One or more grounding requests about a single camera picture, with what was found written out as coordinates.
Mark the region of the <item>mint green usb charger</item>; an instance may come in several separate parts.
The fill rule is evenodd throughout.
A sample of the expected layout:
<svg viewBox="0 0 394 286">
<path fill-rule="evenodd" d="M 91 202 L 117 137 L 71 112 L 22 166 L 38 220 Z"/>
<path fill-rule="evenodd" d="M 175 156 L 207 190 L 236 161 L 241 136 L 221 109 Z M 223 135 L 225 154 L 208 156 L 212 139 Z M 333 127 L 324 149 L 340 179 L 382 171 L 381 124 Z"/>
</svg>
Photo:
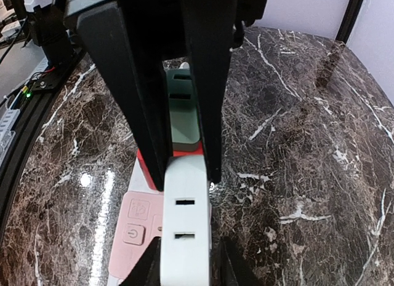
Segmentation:
<svg viewBox="0 0 394 286">
<path fill-rule="evenodd" d="M 166 76 L 173 150 L 195 152 L 201 135 L 190 71 L 170 69 Z"/>
</svg>

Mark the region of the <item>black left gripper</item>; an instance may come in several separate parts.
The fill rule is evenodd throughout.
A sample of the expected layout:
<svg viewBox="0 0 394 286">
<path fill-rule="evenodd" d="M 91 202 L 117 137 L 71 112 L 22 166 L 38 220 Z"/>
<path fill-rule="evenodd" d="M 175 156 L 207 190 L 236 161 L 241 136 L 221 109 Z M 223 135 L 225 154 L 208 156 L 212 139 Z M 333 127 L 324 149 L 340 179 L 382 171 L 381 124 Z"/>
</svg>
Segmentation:
<svg viewBox="0 0 394 286">
<path fill-rule="evenodd" d="M 118 4 L 106 4 L 115 1 L 132 16 Z M 267 1 L 65 1 L 65 24 L 75 29 L 77 22 L 77 32 L 121 108 L 157 190 L 164 189 L 167 163 L 172 155 L 171 127 L 166 74 L 161 58 L 149 51 L 150 45 L 145 40 L 149 29 L 145 25 L 153 20 L 164 21 L 161 27 L 166 35 L 163 41 L 166 60 L 181 55 L 186 42 L 207 177 L 219 183 L 222 104 L 230 49 L 242 45 L 245 27 L 263 17 Z"/>
</svg>

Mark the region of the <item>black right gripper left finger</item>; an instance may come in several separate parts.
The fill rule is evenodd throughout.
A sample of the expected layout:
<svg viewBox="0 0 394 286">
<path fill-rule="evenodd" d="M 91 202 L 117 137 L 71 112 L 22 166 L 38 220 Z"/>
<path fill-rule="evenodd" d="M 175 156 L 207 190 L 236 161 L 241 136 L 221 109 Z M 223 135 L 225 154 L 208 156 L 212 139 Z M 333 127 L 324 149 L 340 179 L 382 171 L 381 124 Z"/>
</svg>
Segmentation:
<svg viewBox="0 0 394 286">
<path fill-rule="evenodd" d="M 161 238 L 154 237 L 121 286 L 160 286 Z"/>
</svg>

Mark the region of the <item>white power strip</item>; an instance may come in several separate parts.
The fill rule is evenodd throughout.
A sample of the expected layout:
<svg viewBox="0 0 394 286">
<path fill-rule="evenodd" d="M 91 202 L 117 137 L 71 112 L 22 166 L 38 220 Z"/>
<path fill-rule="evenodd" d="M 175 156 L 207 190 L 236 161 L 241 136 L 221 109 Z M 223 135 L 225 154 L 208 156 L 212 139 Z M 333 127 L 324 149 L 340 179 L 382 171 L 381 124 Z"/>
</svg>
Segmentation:
<svg viewBox="0 0 394 286">
<path fill-rule="evenodd" d="M 129 193 L 145 193 L 148 191 L 148 186 L 143 176 L 142 169 L 140 167 L 139 161 L 136 159 L 135 164 L 133 167 L 132 175 L 129 181 L 129 186 L 127 192 L 124 194 L 121 202 L 121 209 L 118 215 L 118 221 L 116 224 L 115 234 L 113 238 L 113 244 L 111 247 L 111 255 L 110 261 L 108 265 L 108 280 L 107 285 L 119 285 L 121 283 L 121 278 L 119 278 L 116 273 L 117 270 L 112 270 L 113 266 L 116 266 L 118 262 L 117 259 L 117 252 L 119 244 L 120 246 L 126 244 L 130 245 L 129 243 L 123 242 L 123 229 L 121 226 L 125 224 L 124 220 L 128 220 L 127 214 L 130 209 L 130 204 L 132 198 L 130 197 Z"/>
</svg>

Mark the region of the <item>red cube socket adapter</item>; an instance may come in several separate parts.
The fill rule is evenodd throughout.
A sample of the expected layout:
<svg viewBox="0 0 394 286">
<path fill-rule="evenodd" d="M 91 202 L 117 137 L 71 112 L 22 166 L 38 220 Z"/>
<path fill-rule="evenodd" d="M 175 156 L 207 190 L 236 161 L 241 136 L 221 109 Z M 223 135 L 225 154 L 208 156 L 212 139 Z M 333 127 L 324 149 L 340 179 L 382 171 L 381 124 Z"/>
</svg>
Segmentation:
<svg viewBox="0 0 394 286">
<path fill-rule="evenodd" d="M 191 155 L 203 155 L 203 146 L 201 141 L 197 142 L 194 147 L 192 147 L 191 151 L 177 151 L 173 150 L 173 156 L 174 157 L 180 157 L 180 156 L 191 156 Z M 140 164 L 140 167 L 142 169 L 143 175 L 148 183 L 148 187 L 154 191 L 157 191 L 157 188 L 151 178 L 151 175 L 148 171 L 148 167 L 144 161 L 144 158 L 142 156 L 142 153 L 140 150 L 137 150 L 137 159 Z"/>
</svg>

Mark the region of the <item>small white adapter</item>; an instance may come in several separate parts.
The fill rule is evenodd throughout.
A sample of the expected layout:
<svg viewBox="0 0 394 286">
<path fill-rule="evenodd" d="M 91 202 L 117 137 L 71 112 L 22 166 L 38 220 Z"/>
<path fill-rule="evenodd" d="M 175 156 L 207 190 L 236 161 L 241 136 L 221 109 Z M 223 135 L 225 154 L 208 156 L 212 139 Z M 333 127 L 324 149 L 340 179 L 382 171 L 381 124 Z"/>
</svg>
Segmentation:
<svg viewBox="0 0 394 286">
<path fill-rule="evenodd" d="M 164 177 L 161 285 L 210 285 L 211 205 L 202 155 L 173 158 Z"/>
</svg>

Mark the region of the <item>pink cube socket adapter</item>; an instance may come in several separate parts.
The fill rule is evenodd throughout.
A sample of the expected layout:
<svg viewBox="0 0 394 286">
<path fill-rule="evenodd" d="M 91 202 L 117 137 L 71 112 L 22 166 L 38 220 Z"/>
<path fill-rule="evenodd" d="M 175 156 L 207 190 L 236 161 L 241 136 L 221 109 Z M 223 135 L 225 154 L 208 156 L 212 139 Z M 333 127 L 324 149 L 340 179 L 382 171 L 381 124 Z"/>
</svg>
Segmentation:
<svg viewBox="0 0 394 286">
<path fill-rule="evenodd" d="M 162 226 L 161 193 L 125 193 L 111 249 L 109 274 L 118 279 L 125 279 L 151 240 L 162 234 Z"/>
</svg>

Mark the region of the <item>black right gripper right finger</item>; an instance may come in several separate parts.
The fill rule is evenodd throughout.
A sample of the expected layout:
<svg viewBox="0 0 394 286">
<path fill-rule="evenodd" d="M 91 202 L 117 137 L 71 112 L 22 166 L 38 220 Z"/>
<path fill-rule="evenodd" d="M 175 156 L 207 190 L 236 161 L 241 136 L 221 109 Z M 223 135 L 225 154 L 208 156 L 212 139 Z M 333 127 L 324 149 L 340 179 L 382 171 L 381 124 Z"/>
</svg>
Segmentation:
<svg viewBox="0 0 394 286">
<path fill-rule="evenodd" d="M 220 285 L 260 285 L 244 258 L 229 237 L 220 238 Z"/>
</svg>

